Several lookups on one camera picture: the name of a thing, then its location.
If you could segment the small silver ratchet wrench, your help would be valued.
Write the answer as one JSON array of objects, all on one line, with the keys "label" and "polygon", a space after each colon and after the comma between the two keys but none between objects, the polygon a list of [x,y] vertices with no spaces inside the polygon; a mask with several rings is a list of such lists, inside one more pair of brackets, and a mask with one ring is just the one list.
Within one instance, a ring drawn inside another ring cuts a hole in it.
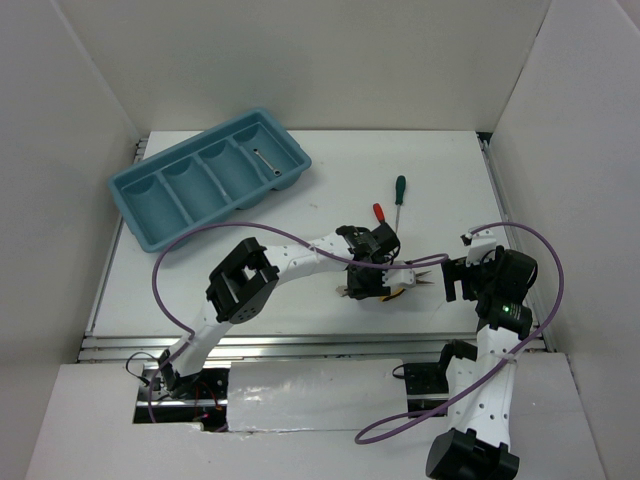
[{"label": "small silver ratchet wrench", "polygon": [[261,152],[259,149],[253,149],[254,154],[271,170],[274,176],[279,177],[282,172],[279,168],[275,167]]}]

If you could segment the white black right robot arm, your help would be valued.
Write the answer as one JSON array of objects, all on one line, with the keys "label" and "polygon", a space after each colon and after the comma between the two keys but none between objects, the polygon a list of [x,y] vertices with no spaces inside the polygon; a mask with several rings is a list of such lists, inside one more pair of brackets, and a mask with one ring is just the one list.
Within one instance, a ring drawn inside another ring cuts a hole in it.
[{"label": "white black right robot arm", "polygon": [[520,460],[511,453],[510,407],[517,369],[514,348],[530,333],[532,312],[523,301],[537,275],[536,261],[498,246],[470,263],[442,266],[446,299],[475,304],[475,344],[445,345],[435,368],[438,385],[454,404],[448,426],[426,461],[431,479],[513,479]]}]

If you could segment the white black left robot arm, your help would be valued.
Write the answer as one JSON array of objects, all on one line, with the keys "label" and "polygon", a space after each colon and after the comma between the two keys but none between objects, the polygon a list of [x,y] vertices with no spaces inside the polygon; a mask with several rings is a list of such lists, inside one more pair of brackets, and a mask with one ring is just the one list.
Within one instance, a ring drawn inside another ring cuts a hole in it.
[{"label": "white black left robot arm", "polygon": [[263,246],[254,237],[242,240],[209,275],[209,286],[191,325],[173,319],[185,331],[159,359],[163,389],[184,399],[196,390],[211,350],[234,325],[256,317],[274,289],[324,272],[347,272],[347,295],[361,300],[385,296],[387,267],[401,247],[393,228],[341,226],[321,238],[297,239],[290,245]]}]

